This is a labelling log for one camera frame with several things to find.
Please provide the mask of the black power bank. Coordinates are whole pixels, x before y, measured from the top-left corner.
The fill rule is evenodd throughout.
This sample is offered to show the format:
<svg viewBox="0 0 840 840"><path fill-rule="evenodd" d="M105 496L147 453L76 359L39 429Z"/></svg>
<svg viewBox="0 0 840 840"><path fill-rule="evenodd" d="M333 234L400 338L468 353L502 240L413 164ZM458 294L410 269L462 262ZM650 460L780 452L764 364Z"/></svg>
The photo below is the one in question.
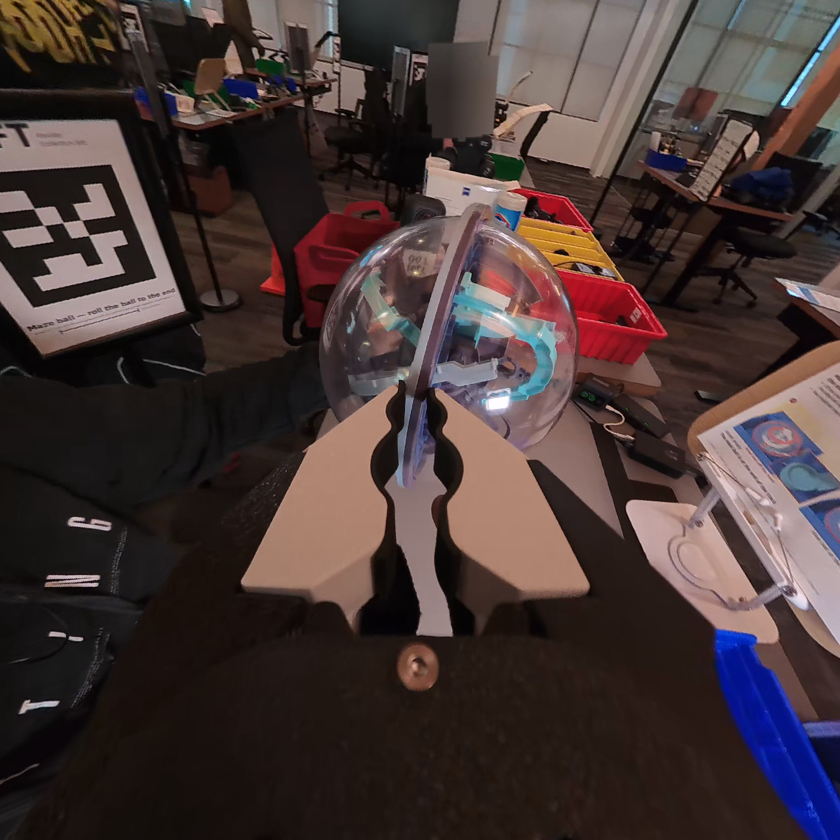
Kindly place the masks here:
<svg viewBox="0 0 840 840"><path fill-rule="evenodd" d="M677 479L688 471L686 451L645 431L637 431L625 444L627 456L669 478Z"/></svg>

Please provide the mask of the yellow plastic bin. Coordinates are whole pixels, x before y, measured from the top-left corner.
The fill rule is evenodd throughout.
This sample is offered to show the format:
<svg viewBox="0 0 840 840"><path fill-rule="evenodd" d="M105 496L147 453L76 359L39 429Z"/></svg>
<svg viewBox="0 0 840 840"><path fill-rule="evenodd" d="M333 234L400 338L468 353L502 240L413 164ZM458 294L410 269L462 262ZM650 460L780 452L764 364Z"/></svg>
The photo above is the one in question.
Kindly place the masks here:
<svg viewBox="0 0 840 840"><path fill-rule="evenodd" d="M624 281L593 232L525 217L516 233L543 253L558 272Z"/></svg>

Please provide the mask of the red ribbed plastic bin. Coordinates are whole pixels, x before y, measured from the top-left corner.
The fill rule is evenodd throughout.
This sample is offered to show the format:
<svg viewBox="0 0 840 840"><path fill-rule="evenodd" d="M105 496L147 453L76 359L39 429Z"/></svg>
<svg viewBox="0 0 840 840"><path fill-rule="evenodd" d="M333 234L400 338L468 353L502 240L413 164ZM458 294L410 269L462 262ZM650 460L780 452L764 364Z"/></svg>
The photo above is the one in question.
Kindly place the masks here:
<svg viewBox="0 0 840 840"><path fill-rule="evenodd" d="M638 290L625 281L557 269L579 324L586 359L633 365L667 331Z"/></svg>

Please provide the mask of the instruction board on wooden stand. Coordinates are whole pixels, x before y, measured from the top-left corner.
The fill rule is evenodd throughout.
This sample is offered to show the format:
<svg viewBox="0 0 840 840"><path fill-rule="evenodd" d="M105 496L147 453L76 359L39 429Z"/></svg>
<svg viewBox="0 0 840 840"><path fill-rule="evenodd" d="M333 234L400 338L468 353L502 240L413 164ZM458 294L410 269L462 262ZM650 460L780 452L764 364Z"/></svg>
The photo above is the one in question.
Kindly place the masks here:
<svg viewBox="0 0 840 840"><path fill-rule="evenodd" d="M839 345L827 343L701 415L695 505L630 500L648 563L716 629L775 644L786 604L839 653Z"/></svg>

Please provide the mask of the orange traffic cone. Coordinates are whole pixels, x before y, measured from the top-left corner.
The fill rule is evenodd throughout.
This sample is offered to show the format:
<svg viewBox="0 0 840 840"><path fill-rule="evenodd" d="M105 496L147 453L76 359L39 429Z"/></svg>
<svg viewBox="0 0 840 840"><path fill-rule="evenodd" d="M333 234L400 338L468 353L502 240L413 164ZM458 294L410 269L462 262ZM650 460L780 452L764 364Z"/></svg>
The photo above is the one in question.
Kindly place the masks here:
<svg viewBox="0 0 840 840"><path fill-rule="evenodd" d="M270 249L269 276L260 284L259 289L265 294L273 295L279 298L284 298L287 294L286 275L277 250L274 246L271 246Z"/></svg>

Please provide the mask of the black monitor screen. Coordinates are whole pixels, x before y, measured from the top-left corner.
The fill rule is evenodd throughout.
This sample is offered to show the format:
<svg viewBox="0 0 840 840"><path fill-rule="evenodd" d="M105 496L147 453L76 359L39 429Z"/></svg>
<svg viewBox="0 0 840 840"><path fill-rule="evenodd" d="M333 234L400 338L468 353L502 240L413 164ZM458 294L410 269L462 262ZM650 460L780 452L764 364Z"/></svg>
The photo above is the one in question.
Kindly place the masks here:
<svg viewBox="0 0 840 840"><path fill-rule="evenodd" d="M341 59L389 70L395 47L451 43L458 12L459 1L339 1Z"/></svg>

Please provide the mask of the white cardboard box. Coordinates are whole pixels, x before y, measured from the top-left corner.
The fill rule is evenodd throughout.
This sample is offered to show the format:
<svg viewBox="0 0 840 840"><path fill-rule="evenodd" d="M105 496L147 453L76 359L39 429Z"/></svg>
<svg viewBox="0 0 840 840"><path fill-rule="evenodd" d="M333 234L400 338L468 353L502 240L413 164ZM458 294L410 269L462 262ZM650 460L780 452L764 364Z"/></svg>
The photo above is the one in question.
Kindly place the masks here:
<svg viewBox="0 0 840 840"><path fill-rule="evenodd" d="M459 216L476 203L493 207L499 194L520 185L518 181L504 182L453 171L449 161L441 157L430 155L425 160L423 194L440 201L448 217Z"/></svg>

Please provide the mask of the wooden top office desk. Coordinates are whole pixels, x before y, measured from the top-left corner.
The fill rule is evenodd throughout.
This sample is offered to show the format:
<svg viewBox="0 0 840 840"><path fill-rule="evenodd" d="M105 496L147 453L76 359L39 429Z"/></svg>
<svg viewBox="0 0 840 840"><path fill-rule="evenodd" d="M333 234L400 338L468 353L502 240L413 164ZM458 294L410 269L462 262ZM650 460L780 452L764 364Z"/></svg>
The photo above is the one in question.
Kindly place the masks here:
<svg viewBox="0 0 840 840"><path fill-rule="evenodd" d="M659 170L646 163L642 164L642 169L646 175L689 203L687 222L701 208L708 209L717 216L716 226L687 260L685 267L672 286L660 297L654 297L649 291L659 272L659 266L656 266L649 275L642 289L642 295L646 302L651 305L672 308L682 312L693 312L693 308L680 303L680 297L686 291L690 282L696 278L716 278L719 283L722 270L730 266L736 258L736 255L728 250L724 241L727 232L732 228L747 228L790 241L790 235L781 234L781 228L783 224L788 224L794 220L791 213L754 203L740 202L735 199L735 194L730 191L725 192L723 196L712 197L708 202L702 204L687 185L679 182L675 173Z"/></svg>
<svg viewBox="0 0 840 840"><path fill-rule="evenodd" d="M176 95L172 95L168 97L164 90L160 90L160 93L163 94L162 119L157 119L154 116L148 94L144 88L135 88L132 90L132 93L134 104L145 125L152 128L162 140L167 140L180 131L200 133L249 120L272 119L277 115L278 111L284 109L299 108L302 110L303 115L307 116L306 103L315 97L320 97L330 92L332 89L337 88L338 85L338 76L327 75L326 77L311 78L303 81L298 93L268 98L258 102L253 108L247 108L246 110L230 111L222 109L220 105L216 105L215 108L209 108L209 103L204 101L203 105L205 105L205 108L200 108L198 105L195 105L190 113L177 111L175 115L169 113L169 103L186 100L186 96L177 97Z"/></svg>

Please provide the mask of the person's left forearm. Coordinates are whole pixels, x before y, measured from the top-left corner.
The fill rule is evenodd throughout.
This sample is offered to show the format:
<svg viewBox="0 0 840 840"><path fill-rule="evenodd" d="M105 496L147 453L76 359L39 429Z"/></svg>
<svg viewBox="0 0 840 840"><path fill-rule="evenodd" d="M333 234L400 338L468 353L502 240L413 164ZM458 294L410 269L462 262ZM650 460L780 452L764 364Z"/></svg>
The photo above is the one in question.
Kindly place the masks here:
<svg viewBox="0 0 840 840"><path fill-rule="evenodd" d="M2 465L107 507L204 480L328 407L314 344L198 381L76 388L2 377Z"/></svg>

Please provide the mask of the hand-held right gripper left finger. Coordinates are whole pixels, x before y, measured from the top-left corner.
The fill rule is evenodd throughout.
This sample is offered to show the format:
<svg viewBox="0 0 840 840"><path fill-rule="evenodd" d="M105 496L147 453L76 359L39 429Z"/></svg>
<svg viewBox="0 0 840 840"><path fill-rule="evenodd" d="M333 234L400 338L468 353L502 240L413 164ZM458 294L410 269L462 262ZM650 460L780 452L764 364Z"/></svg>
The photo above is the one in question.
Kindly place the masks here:
<svg viewBox="0 0 840 840"><path fill-rule="evenodd" d="M386 590L403 385L390 385L308 447L241 579L244 592L335 604L354 631Z"/></svg>

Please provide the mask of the clear plastic maze ball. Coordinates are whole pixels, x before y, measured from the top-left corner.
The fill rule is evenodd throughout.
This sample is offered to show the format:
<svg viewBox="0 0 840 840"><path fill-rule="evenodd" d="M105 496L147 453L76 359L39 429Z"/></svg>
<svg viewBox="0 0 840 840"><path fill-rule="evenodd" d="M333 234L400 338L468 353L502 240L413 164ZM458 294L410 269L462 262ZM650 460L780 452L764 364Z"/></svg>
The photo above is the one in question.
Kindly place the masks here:
<svg viewBox="0 0 840 840"><path fill-rule="evenodd" d="M323 316L319 362L340 422L405 385L396 480L409 487L435 448L430 389L524 452L571 399L579 346L574 304L547 257L472 203L399 227L350 263Z"/></svg>

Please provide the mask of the black framed marker sign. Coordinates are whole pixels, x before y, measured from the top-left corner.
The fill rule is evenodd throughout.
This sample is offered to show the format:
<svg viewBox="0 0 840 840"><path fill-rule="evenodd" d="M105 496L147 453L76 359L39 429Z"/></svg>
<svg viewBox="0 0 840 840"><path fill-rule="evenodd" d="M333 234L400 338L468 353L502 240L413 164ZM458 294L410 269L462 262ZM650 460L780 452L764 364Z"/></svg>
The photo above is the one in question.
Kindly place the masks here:
<svg viewBox="0 0 840 840"><path fill-rule="evenodd" d="M36 358L202 318L143 125L126 90L2 90L2 316Z"/></svg>

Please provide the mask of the small red plastic bin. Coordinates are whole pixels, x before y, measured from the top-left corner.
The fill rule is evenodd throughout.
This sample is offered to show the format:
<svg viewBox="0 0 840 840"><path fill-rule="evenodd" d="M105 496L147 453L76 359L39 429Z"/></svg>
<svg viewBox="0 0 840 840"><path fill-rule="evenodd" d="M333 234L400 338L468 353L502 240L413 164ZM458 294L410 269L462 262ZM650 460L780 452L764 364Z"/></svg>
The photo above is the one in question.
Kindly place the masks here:
<svg viewBox="0 0 840 840"><path fill-rule="evenodd" d="M590 234L593 227L585 220L572 201L561 195L519 187L511 191L522 196L526 202L519 226L531 224L564 226Z"/></svg>

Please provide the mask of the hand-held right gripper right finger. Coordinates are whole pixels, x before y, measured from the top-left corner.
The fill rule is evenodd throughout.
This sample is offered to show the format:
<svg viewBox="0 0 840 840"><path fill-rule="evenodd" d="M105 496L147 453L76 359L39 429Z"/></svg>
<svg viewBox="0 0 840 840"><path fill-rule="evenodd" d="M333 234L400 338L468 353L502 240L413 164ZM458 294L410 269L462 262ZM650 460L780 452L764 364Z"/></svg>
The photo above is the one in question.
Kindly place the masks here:
<svg viewBox="0 0 840 840"><path fill-rule="evenodd" d="M435 571L455 634L481 634L501 606L591 589L528 459L446 393L429 392L439 503Z"/></svg>

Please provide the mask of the wipes canister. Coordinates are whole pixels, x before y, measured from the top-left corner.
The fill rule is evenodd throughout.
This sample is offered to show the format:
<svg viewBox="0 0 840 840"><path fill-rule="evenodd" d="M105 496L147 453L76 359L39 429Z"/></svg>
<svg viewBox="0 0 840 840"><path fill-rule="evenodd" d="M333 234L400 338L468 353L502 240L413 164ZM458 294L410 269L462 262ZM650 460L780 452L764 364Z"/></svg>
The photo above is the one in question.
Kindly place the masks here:
<svg viewBox="0 0 840 840"><path fill-rule="evenodd" d="M529 197L517 191L499 192L493 206L494 220L515 233L524 215Z"/></svg>

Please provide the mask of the black battery charger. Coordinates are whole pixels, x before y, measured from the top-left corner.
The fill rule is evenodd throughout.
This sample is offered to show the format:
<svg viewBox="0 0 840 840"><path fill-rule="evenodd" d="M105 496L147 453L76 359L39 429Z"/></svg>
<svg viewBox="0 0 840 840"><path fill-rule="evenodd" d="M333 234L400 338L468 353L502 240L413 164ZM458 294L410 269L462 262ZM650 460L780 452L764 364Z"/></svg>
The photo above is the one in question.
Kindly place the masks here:
<svg viewBox="0 0 840 840"><path fill-rule="evenodd" d="M598 376L587 375L576 384L572 399L581 406L600 411L613 406L614 399L622 392L622 385L611 383Z"/></svg>

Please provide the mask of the black mesh office chair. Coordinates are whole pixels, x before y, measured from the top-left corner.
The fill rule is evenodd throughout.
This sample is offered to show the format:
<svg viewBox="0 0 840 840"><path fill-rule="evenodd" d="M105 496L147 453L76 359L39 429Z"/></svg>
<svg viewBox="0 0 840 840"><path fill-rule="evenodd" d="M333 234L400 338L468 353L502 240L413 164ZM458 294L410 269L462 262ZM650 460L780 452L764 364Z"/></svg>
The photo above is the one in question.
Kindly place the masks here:
<svg viewBox="0 0 840 840"><path fill-rule="evenodd" d="M329 208L309 159L295 106L279 108L269 119L244 120L233 133L245 187L277 253L286 282L282 338L299 347L319 337L303 310L295 247Z"/></svg>

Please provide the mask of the blue plastic bin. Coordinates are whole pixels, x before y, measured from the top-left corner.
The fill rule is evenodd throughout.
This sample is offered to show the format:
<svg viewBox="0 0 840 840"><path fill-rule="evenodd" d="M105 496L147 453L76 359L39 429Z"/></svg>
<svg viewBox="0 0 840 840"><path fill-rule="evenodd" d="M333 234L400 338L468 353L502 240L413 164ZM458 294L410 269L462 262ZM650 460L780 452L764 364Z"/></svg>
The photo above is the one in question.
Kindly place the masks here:
<svg viewBox="0 0 840 840"><path fill-rule="evenodd" d="M756 636L715 632L716 668L731 714L760 768L811 839L839 838L839 722L802 722L760 661Z"/></svg>

